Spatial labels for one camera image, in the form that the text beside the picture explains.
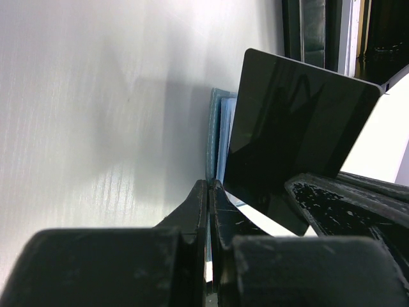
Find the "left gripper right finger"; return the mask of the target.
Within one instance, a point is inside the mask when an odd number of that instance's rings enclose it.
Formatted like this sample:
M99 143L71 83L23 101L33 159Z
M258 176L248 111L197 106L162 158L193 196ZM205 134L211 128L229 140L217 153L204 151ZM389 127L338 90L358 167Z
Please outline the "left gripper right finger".
M407 306L408 255L371 237L273 237L214 181L220 306Z

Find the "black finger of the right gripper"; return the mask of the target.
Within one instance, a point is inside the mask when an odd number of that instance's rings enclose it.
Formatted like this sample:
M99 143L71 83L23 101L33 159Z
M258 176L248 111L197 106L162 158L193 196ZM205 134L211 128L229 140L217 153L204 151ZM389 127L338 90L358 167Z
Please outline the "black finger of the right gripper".
M389 198L408 202L409 188L395 183L384 182L381 180L363 177L351 173L340 172L337 175L339 181L351 184L374 193L382 194Z
M284 186L318 235L371 237L399 256L408 255L408 202L309 173Z

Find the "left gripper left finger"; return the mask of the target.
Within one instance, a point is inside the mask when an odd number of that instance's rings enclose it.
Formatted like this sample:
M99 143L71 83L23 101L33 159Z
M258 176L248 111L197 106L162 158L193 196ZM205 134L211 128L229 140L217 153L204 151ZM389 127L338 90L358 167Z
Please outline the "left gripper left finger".
M208 185L152 228L62 228L22 250L2 306L203 306Z

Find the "black card tray box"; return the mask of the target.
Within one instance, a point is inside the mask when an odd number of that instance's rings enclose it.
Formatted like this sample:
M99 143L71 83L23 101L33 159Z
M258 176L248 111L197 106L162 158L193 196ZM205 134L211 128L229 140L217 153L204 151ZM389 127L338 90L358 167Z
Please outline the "black card tray box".
M283 1L287 58L380 85L408 75L408 1Z

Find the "blue leather card holder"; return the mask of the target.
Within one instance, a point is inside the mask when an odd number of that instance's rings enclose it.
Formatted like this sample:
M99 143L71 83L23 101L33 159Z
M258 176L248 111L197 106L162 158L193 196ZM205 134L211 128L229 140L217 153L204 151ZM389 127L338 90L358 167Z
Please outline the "blue leather card holder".
M208 124L208 141L206 147L205 177L208 183L208 254L212 258L213 287L220 283L222 272L222 248L217 229L217 216L215 215L214 181L217 174L221 102L224 98L236 98L236 93L213 88L210 97L210 113Z

